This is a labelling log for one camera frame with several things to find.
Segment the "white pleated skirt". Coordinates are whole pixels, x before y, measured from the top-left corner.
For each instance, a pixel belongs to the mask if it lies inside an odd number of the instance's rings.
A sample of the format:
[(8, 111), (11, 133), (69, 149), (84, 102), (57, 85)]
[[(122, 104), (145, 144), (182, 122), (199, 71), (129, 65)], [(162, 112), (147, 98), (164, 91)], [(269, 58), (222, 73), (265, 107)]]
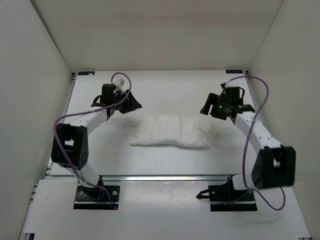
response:
[(131, 146), (209, 149), (216, 127), (196, 116), (143, 112), (126, 123)]

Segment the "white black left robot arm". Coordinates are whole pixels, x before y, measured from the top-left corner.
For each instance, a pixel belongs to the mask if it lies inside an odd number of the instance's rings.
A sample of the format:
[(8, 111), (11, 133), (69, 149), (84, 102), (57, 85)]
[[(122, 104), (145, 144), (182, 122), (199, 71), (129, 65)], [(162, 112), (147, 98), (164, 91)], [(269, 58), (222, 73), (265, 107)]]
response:
[(56, 124), (54, 127), (52, 162), (71, 172), (80, 185), (87, 188), (87, 193), (93, 199), (101, 198), (105, 187), (101, 176), (88, 163), (88, 136), (108, 121), (116, 111), (126, 114), (142, 108), (131, 90), (124, 90), (123, 86), (123, 79), (103, 84), (101, 94), (93, 100), (88, 111), (69, 114), (69, 117), (77, 116), (77, 119), (71, 123)]

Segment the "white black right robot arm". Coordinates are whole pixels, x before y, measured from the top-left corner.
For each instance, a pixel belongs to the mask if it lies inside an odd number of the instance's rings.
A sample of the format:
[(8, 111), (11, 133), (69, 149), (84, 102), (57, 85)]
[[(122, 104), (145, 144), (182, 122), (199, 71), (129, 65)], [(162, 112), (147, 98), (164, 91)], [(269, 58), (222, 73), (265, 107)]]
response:
[(296, 151), (276, 140), (267, 128), (256, 120), (256, 110), (244, 104), (245, 90), (239, 86), (222, 89), (221, 94), (210, 93), (200, 113), (213, 118), (231, 119), (248, 137), (248, 144), (256, 153), (250, 173), (254, 188), (258, 190), (290, 187), (295, 182)]

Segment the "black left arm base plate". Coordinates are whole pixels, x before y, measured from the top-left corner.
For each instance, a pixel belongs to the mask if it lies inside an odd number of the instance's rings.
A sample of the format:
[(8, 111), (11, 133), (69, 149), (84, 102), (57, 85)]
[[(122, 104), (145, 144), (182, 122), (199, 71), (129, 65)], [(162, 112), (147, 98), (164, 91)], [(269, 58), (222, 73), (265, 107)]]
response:
[(107, 189), (110, 197), (101, 188), (89, 188), (79, 184), (75, 192), (73, 208), (75, 210), (118, 210), (121, 186), (103, 186)]

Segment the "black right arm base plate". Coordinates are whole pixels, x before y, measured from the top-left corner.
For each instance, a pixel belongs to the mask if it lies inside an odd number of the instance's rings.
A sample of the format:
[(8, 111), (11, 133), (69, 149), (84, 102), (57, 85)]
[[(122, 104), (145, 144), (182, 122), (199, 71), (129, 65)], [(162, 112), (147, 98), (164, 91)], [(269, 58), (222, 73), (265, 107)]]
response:
[(209, 199), (211, 212), (255, 212), (255, 196), (247, 190), (235, 190), (229, 183), (209, 185), (196, 195), (198, 200)]

